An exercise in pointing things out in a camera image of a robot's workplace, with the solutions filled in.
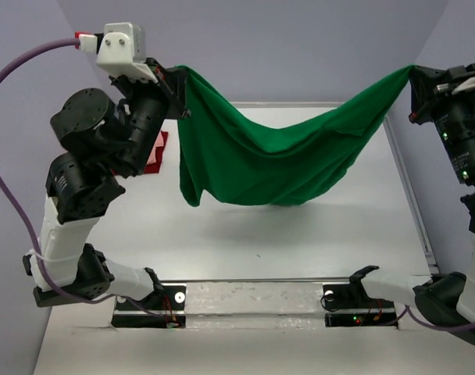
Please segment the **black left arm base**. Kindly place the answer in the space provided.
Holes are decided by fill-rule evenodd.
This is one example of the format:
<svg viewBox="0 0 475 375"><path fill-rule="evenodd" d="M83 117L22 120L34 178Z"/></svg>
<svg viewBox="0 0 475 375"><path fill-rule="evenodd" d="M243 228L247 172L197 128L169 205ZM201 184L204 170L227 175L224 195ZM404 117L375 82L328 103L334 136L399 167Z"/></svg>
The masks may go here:
<svg viewBox="0 0 475 375"><path fill-rule="evenodd" d="M187 285L165 283L164 294L144 307L139 302L117 298L111 324L115 328L181 329L186 327Z"/></svg>

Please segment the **green t shirt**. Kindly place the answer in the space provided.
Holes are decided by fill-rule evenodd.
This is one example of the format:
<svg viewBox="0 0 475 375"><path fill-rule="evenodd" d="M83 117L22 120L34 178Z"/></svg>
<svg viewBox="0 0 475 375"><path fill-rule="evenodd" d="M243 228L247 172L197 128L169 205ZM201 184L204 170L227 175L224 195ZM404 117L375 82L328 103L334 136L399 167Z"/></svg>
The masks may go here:
<svg viewBox="0 0 475 375"><path fill-rule="evenodd" d="M327 193L377 132L412 69L396 70L336 109L283 128L250 120L189 69L191 115L177 123L184 200L197 207L208 192L227 204L289 206Z"/></svg>

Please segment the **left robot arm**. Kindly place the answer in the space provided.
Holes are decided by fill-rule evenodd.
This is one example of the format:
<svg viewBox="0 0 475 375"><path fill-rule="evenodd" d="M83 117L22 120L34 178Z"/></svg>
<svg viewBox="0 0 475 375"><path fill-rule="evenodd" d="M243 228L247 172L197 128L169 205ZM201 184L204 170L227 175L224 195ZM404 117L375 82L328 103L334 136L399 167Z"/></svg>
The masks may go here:
<svg viewBox="0 0 475 375"><path fill-rule="evenodd" d="M165 120L189 116L188 71L148 61L153 80L122 74L111 83L123 95L85 88L51 118L64 148L48 170L45 215L38 246L23 258L40 307L94 303L105 294L150 309L164 296L156 273L108 260L88 237L124 188L118 178L142 175Z"/></svg>

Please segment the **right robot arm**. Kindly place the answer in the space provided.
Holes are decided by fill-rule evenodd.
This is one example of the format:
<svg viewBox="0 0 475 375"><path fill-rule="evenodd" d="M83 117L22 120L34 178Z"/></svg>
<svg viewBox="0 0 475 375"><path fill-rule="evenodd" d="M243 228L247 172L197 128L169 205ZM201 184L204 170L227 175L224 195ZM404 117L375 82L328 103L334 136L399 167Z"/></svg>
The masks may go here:
<svg viewBox="0 0 475 375"><path fill-rule="evenodd" d="M475 63L440 70L412 68L409 121L432 123L459 183L475 188ZM417 309L418 324L448 332L475 347L475 192L460 199L469 216L472 261L467 273L424 279L366 266L348 279L348 300L357 306L387 300Z"/></svg>

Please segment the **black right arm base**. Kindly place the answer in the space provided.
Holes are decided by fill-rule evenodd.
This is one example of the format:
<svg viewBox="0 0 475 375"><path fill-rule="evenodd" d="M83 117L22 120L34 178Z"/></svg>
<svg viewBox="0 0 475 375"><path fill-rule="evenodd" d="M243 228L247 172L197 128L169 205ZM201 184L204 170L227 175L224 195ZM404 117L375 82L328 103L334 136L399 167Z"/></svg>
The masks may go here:
<svg viewBox="0 0 475 375"><path fill-rule="evenodd" d="M364 298L349 284L323 285L320 305L328 328L398 326L398 312L393 302Z"/></svg>

